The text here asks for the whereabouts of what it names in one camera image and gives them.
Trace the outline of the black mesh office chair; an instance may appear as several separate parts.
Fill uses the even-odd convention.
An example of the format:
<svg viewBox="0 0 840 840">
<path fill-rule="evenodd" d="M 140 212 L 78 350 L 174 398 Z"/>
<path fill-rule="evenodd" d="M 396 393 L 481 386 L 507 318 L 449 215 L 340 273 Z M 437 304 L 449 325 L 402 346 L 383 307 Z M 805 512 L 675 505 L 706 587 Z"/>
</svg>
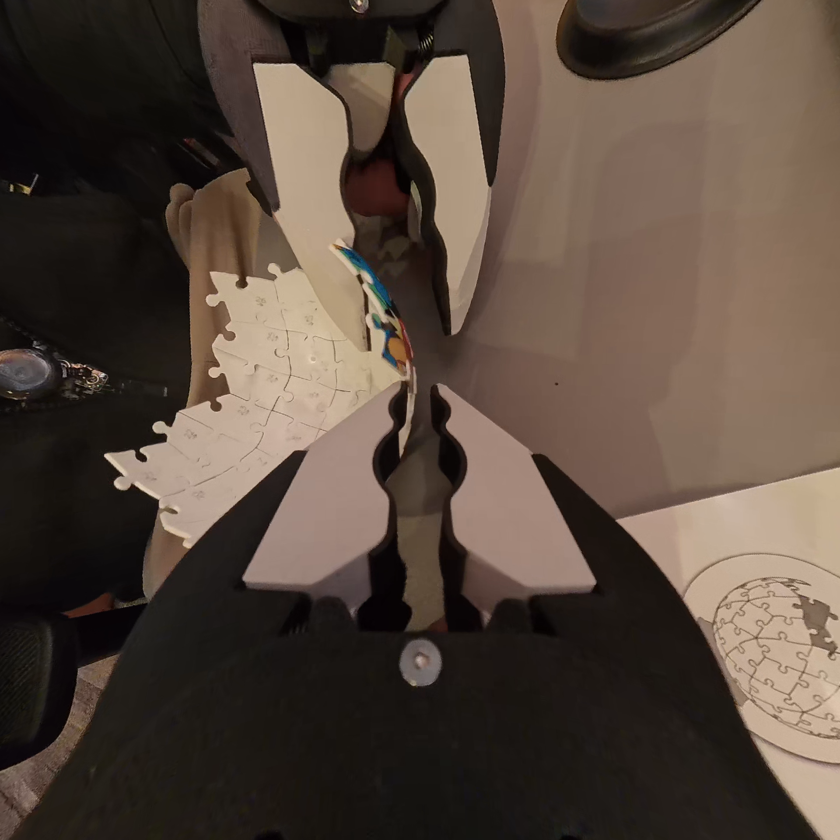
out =
<svg viewBox="0 0 840 840">
<path fill-rule="evenodd" d="M 80 667 L 119 653 L 145 604 L 85 616 L 1 609 L 1 770 L 54 742 Z"/>
</svg>

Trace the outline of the partly built white puzzle ball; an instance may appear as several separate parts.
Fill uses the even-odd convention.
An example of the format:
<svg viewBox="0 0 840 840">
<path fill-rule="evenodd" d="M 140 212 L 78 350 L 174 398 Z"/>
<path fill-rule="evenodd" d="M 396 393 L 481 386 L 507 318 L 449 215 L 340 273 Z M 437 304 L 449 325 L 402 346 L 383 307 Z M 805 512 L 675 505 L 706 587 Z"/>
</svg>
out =
<svg viewBox="0 0 840 840">
<path fill-rule="evenodd" d="M 407 385 L 403 452 L 417 393 L 406 327 L 367 261 L 342 240 L 330 246 L 356 280 L 367 350 L 358 350 L 324 310 L 302 269 L 268 267 L 272 278 L 214 271 L 210 308 L 229 316 L 212 345 L 227 392 L 183 408 L 153 430 L 160 443 L 105 455 L 114 486 L 157 501 L 162 528 L 191 548 L 286 457 L 307 449 L 389 386 Z"/>
</svg>

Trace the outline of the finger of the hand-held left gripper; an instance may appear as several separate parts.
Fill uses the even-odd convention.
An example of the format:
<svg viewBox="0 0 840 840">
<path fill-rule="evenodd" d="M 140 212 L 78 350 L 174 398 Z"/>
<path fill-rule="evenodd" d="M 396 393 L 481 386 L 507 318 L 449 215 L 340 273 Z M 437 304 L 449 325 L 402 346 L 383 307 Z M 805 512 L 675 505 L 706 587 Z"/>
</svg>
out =
<svg viewBox="0 0 840 840">
<path fill-rule="evenodd" d="M 431 253 L 442 330 L 456 335 L 476 293 L 491 200 L 467 55 L 436 56 L 408 82 L 396 102 L 395 137 Z"/>
<path fill-rule="evenodd" d="M 354 243 L 342 195 L 350 159 L 344 101 L 295 64 L 254 65 L 259 105 L 279 199 L 274 218 L 323 309 L 360 351 L 370 348 L 365 296 L 333 250 Z"/>
</svg>

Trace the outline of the person's left hand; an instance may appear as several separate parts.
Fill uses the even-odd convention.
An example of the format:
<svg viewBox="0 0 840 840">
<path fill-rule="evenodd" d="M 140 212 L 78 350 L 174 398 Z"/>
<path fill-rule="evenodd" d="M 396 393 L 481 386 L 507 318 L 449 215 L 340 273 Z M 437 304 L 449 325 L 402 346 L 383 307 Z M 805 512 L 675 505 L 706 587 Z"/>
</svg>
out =
<svg viewBox="0 0 840 840">
<path fill-rule="evenodd" d="M 363 217 L 402 217 L 409 195 L 396 176 L 393 161 L 387 158 L 352 162 L 344 180 L 344 194 L 350 210 Z"/>
</svg>

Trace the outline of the folded paper instruction leaflet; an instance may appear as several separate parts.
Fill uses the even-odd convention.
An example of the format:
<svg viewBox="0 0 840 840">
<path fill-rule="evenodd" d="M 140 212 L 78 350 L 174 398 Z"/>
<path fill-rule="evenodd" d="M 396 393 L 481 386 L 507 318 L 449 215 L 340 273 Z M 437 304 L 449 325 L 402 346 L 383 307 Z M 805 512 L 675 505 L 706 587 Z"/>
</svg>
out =
<svg viewBox="0 0 840 840">
<path fill-rule="evenodd" d="M 682 594 L 764 760 L 839 837 L 839 470 L 621 524 Z"/>
</svg>

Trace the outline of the black round ball stand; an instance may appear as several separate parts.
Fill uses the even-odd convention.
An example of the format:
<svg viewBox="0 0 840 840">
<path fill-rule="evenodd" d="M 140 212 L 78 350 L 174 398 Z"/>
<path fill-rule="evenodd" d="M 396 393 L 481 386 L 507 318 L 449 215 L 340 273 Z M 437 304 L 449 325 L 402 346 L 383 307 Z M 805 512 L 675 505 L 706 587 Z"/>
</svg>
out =
<svg viewBox="0 0 840 840">
<path fill-rule="evenodd" d="M 674 64 L 717 39 L 757 1 L 569 1 L 556 28 L 576 76 L 622 80 Z"/>
</svg>

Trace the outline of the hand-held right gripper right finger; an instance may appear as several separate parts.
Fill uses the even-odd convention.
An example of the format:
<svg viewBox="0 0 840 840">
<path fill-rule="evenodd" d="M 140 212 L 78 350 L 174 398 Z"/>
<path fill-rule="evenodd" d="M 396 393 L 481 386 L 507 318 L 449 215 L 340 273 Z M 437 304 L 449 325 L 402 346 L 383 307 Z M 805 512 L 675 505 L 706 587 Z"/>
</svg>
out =
<svg viewBox="0 0 840 840">
<path fill-rule="evenodd" d="M 485 625 L 505 600 L 590 594 L 595 576 L 534 455 L 451 388 L 430 392 L 444 501 L 439 566 L 448 625 Z"/>
</svg>

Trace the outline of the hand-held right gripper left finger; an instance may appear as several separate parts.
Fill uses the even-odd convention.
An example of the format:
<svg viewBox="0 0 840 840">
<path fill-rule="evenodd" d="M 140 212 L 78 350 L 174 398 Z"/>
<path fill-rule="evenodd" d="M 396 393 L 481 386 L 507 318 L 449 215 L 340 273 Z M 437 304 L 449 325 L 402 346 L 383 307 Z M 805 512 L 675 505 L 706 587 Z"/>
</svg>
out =
<svg viewBox="0 0 840 840">
<path fill-rule="evenodd" d="M 360 625 L 408 624 L 386 481 L 410 395 L 406 382 L 390 385 L 309 446 L 245 571 L 249 589 L 335 597 Z"/>
</svg>

